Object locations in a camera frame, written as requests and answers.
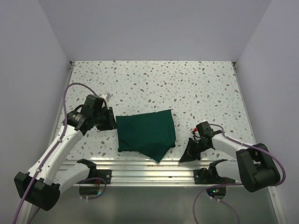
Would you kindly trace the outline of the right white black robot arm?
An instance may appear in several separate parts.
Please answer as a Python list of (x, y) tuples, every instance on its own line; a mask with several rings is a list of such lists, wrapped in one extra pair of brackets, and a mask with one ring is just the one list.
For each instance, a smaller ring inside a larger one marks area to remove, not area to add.
[(196, 170), (196, 180), (220, 185), (239, 183), (249, 192), (278, 186), (285, 181), (285, 169), (269, 153), (266, 145), (242, 143), (226, 135), (222, 126), (218, 130), (212, 127), (213, 124), (207, 121), (196, 125), (179, 162), (199, 161), (202, 153), (208, 149), (222, 151), (233, 160), (216, 160), (208, 168)]

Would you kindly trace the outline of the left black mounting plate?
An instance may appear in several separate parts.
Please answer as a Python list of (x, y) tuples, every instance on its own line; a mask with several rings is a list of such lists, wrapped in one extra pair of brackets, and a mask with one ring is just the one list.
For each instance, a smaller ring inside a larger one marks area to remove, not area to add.
[(110, 169), (97, 169), (95, 177), (99, 178), (99, 184), (110, 184), (112, 178), (112, 170)]

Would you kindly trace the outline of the black mounting plate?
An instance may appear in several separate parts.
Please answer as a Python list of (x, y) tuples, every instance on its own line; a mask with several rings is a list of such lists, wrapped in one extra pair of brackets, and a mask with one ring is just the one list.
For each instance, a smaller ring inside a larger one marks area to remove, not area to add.
[(95, 177), (99, 178), (99, 184), (110, 184), (112, 178), (112, 170), (110, 169), (97, 169)]
[(230, 178), (212, 177), (206, 168), (193, 170), (195, 184), (228, 184), (236, 183)]

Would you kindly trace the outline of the aluminium rail frame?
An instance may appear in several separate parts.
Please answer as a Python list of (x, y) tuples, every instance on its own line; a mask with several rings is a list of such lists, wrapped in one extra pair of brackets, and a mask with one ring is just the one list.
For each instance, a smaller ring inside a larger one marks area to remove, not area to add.
[(198, 195), (193, 172), (229, 155), (209, 149), (201, 161), (179, 163), (193, 127), (207, 120), (239, 141), (255, 141), (230, 61), (76, 61), (68, 90), (68, 110), (87, 94), (110, 92), (117, 116), (170, 109), (176, 146), (160, 163), (136, 152), (118, 152), (117, 132), (91, 130), (68, 154), (60, 171), (81, 158), (112, 171), (105, 194), (85, 201), (74, 186), (35, 224), (276, 224), (272, 192), (229, 187), (224, 203)]

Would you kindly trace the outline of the green surgical cloth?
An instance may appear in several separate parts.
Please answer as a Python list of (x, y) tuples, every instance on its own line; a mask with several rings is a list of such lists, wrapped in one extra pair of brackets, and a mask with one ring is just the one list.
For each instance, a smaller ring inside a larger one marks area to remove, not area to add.
[(176, 146), (171, 110), (117, 116), (118, 152), (138, 152), (160, 163)]

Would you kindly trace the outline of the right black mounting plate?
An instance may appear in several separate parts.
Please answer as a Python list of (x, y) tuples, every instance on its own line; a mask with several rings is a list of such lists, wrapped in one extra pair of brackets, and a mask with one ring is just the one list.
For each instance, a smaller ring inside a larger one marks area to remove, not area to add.
[(228, 184), (236, 183), (230, 178), (212, 177), (206, 168), (193, 170), (195, 184)]

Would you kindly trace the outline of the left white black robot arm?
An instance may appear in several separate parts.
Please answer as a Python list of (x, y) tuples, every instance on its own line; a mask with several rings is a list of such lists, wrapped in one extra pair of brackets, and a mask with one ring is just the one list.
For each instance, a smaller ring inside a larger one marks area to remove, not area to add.
[(86, 135), (97, 128), (99, 131), (117, 128), (113, 109), (108, 106), (109, 93), (88, 95), (84, 104), (67, 113), (66, 122), (42, 157), (28, 172), (19, 172), (14, 182), (20, 197), (38, 208), (49, 211), (60, 195), (76, 183), (106, 183), (99, 175), (96, 164), (80, 159), (70, 169), (59, 174), (58, 170), (69, 152)]

